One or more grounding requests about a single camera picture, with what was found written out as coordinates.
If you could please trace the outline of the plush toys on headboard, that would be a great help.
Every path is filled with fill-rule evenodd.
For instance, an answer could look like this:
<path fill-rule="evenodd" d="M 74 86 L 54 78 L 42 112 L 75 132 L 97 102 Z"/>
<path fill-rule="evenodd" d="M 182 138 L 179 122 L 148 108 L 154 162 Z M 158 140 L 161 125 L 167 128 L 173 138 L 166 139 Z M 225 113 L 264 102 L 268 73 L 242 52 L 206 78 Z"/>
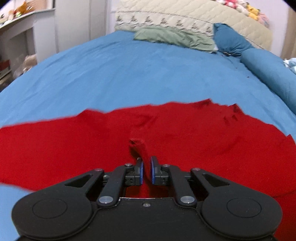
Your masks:
<path fill-rule="evenodd" d="M 269 28 L 268 17 L 261 12 L 260 9 L 250 5 L 247 1 L 243 0 L 216 0 L 217 3 L 228 6 L 235 9 L 236 11 L 243 13 L 244 15 L 258 21 L 260 24 Z"/>

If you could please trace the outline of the dark blue pillow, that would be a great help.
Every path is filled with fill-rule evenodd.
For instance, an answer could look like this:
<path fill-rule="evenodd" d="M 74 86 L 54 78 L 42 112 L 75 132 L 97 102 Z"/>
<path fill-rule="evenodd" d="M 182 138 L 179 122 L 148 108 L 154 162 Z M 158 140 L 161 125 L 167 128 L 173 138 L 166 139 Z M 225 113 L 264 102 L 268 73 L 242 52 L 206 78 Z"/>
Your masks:
<path fill-rule="evenodd" d="M 223 23 L 213 24 L 213 40 L 218 50 L 224 54 L 241 56 L 248 49 L 254 48 L 242 35 L 229 25 Z"/>

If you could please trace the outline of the rolled blue duvet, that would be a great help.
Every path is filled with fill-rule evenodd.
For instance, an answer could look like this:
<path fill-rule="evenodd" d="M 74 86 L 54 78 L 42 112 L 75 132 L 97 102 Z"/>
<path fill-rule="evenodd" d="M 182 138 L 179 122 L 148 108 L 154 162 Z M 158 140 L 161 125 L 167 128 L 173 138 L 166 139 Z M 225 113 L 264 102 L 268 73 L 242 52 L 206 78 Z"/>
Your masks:
<path fill-rule="evenodd" d="M 245 50 L 240 61 L 295 113 L 295 74 L 283 60 L 263 49 Z"/>

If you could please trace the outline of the green pillow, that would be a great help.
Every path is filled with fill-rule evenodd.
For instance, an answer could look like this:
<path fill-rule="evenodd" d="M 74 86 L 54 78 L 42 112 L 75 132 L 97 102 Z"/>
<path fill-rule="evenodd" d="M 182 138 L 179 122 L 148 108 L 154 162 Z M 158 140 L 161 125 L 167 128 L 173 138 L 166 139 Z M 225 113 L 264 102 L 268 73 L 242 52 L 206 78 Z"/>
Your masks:
<path fill-rule="evenodd" d="M 201 33 L 193 33 L 171 27 L 145 27 L 136 31 L 134 40 L 151 43 L 166 43 L 183 48 L 205 52 L 216 52 L 218 47 L 214 40 Z"/>

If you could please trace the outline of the beige quilted headboard cover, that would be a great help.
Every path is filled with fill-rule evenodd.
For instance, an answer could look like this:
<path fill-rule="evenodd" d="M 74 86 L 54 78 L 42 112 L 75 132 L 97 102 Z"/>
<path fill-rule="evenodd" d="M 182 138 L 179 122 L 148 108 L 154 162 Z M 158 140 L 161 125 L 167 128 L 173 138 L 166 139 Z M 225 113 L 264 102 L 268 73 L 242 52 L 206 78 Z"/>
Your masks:
<path fill-rule="evenodd" d="M 135 32 L 146 26 L 174 27 L 213 37 L 215 23 L 229 25 L 256 48 L 271 49 L 269 28 L 216 1 L 120 1 L 114 28 Z"/>

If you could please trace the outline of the blue bed sheet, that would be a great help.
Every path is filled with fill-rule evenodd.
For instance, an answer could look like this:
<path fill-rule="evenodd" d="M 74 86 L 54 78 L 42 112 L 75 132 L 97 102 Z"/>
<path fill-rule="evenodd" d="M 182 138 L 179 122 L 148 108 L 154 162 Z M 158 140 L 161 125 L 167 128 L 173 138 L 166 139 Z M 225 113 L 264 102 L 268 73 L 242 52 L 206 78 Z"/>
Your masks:
<path fill-rule="evenodd" d="M 53 55 L 1 93 L 1 125 L 210 98 L 295 135 L 295 113 L 241 61 L 118 31 Z"/>

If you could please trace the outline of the red knit sweater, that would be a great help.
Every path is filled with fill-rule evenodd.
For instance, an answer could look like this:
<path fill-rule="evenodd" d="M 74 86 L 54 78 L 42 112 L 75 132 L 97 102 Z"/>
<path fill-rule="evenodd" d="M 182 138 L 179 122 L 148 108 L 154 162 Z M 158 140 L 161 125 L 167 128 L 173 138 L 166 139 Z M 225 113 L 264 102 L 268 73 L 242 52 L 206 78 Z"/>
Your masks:
<path fill-rule="evenodd" d="M 1 128 L 1 182 L 37 191 L 96 168 L 108 172 L 141 157 L 144 183 L 128 197 L 162 197 L 151 183 L 151 156 L 183 171 L 197 167 L 263 192 L 281 205 L 279 240 L 295 240 L 295 142 L 237 105 L 209 99 Z"/>

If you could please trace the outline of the white wardrobe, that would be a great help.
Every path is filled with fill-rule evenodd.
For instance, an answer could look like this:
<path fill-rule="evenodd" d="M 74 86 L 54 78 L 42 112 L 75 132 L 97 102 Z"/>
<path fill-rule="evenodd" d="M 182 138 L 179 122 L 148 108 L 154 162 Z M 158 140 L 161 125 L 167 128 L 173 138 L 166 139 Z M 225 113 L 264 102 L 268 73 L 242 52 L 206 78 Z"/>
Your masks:
<path fill-rule="evenodd" d="M 108 1 L 54 1 L 58 51 L 106 34 Z"/>

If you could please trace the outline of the beige bag on floor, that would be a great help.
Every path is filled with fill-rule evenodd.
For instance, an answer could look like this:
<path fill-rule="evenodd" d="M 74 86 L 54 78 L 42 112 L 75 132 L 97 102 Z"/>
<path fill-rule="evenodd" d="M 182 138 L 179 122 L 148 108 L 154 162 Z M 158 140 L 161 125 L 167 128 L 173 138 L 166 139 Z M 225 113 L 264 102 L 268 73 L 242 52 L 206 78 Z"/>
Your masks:
<path fill-rule="evenodd" d="M 32 67 L 36 66 L 37 64 L 38 64 L 38 62 L 37 62 L 36 54 L 26 56 L 23 61 L 23 64 L 22 64 L 23 73 L 26 73 L 27 71 L 29 71 Z"/>

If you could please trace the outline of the white desk shelf unit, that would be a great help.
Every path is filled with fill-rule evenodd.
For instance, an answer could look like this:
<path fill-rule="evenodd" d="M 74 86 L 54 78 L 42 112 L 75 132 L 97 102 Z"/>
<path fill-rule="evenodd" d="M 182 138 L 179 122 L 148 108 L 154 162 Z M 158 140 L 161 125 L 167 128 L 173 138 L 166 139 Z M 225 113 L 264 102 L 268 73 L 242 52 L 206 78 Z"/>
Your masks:
<path fill-rule="evenodd" d="M 1 61 L 9 66 L 1 71 L 1 90 L 23 74 L 26 56 L 36 54 L 40 63 L 58 53 L 55 10 L 33 11 L 1 26 Z"/>

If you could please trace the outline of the woven basket on desk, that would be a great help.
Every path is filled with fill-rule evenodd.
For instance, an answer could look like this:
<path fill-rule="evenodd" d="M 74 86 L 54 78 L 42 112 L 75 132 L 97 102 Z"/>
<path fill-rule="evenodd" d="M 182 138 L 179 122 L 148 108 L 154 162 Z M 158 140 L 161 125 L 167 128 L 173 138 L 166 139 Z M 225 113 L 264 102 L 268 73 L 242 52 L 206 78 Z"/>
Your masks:
<path fill-rule="evenodd" d="M 53 8 L 52 0 L 29 0 L 26 1 L 29 6 L 32 6 L 35 11 L 42 11 Z"/>

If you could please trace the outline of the light blue blanket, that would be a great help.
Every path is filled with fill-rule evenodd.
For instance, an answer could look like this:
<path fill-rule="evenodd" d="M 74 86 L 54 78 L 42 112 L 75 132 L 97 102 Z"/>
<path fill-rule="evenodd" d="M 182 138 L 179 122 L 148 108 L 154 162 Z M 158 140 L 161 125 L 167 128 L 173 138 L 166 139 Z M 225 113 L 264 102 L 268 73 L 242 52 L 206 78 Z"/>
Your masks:
<path fill-rule="evenodd" d="M 296 74 L 296 58 L 284 59 L 283 63 L 286 66 L 286 68 L 288 68 L 294 74 Z"/>

